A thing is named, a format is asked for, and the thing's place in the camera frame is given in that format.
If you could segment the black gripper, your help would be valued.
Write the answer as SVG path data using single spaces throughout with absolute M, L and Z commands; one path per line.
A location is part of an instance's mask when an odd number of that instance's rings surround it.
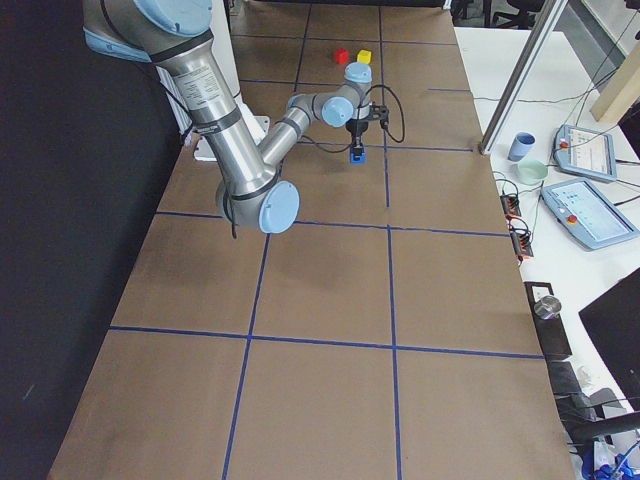
M 347 122 L 347 131 L 351 135 L 351 144 L 350 145 L 350 159 L 356 158 L 356 146 L 357 147 L 357 158 L 362 159 L 365 156 L 365 149 L 362 144 L 362 136 L 368 130 L 369 121 L 367 119 L 350 119 Z

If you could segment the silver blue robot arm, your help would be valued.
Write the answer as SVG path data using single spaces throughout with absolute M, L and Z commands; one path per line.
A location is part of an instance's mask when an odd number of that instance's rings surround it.
M 222 180 L 220 213 L 232 226 L 267 234 L 296 220 L 300 196 L 281 179 L 278 166 L 315 120 L 338 128 L 370 111 L 372 73 L 352 62 L 334 92 L 290 99 L 280 121 L 260 142 L 252 137 L 212 50 L 213 1 L 85 1 L 87 45 L 94 51 L 165 69 L 183 98 L 196 131 L 206 139 Z

